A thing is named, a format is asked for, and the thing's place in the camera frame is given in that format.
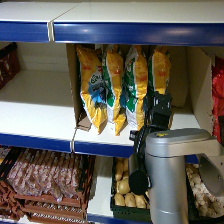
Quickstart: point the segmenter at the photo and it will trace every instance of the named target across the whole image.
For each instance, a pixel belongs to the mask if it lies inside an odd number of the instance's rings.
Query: snack package
[[[147,93],[148,83],[147,61],[140,45],[131,46],[128,52],[124,82],[127,121],[133,130],[140,130],[144,124],[143,99]]]
[[[223,70],[212,66],[213,135],[221,143],[219,117],[224,116],[224,75]]]
[[[156,48],[152,57],[149,59],[149,95],[152,96],[155,91],[165,94],[169,77],[171,63],[168,57],[166,47]]]
[[[90,122],[100,133],[100,125],[107,119],[105,88],[102,80],[101,50],[76,46],[80,63],[80,96]]]
[[[107,118],[117,136],[126,120],[122,83],[124,61],[117,44],[108,45],[103,56],[103,79],[106,86]]]

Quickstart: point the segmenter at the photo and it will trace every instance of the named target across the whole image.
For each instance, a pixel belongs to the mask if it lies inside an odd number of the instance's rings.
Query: blue metal strip
[[[107,223],[107,224],[152,224],[149,222],[137,222],[137,221],[131,221],[131,220],[116,219],[114,217],[93,215],[93,214],[87,214],[87,221]]]
[[[0,145],[71,152],[70,141],[9,134],[0,134]]]
[[[134,148],[124,145],[109,145],[90,142],[74,142],[75,153],[128,158]]]
[[[224,23],[54,23],[55,41],[66,43],[224,45]]]
[[[0,21],[0,41],[49,42],[47,23]]]

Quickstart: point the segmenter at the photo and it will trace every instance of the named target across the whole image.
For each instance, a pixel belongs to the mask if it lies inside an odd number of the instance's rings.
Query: potato chips bag
[[[101,49],[76,46],[80,62],[80,96],[90,122],[100,133],[100,125],[107,119],[105,88],[102,80]]]
[[[107,118],[117,136],[126,120],[125,96],[122,92],[124,60],[117,44],[108,45],[102,65],[107,92]]]
[[[146,56],[140,45],[131,46],[128,52],[124,82],[127,121],[133,130],[140,130],[144,124],[143,99],[147,93],[148,84]]]
[[[152,96],[155,91],[165,94],[169,77],[171,63],[168,57],[166,47],[155,49],[152,57],[149,59],[149,95]]]

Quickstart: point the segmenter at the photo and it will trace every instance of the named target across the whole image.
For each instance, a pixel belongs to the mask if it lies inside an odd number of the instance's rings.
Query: snack bag
[[[140,45],[131,46],[126,61],[124,82],[126,114],[129,126],[140,130],[144,124],[143,98],[147,93],[148,67]]]
[[[149,95],[152,96],[155,91],[165,94],[169,76],[171,63],[168,57],[166,47],[155,49],[152,57],[149,59]]]
[[[80,62],[80,96],[90,122],[100,132],[100,125],[107,119],[105,88],[102,80],[101,50],[76,46]]]
[[[126,120],[125,96],[122,91],[124,61],[117,44],[108,45],[102,65],[103,79],[106,85],[107,118],[117,136]]]

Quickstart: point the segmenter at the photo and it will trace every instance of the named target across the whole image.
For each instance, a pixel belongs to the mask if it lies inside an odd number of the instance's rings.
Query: shelf
[[[21,71],[0,91],[0,108],[0,144],[70,152],[75,119],[68,73]]]
[[[49,42],[51,21],[77,3],[4,2],[0,7],[0,41]]]
[[[110,210],[113,158],[96,157],[93,183],[87,209],[87,221],[99,223],[137,224],[139,222],[115,219]]]
[[[200,128],[189,107],[173,107],[172,111],[174,115],[171,129]],[[100,135],[97,135],[93,126],[89,132],[77,130],[74,137],[74,151],[90,155],[128,158],[134,152],[129,133],[128,125],[121,131],[120,136],[115,136],[108,124]]]
[[[54,20],[55,41],[220,46],[223,8],[221,1],[83,2]]]

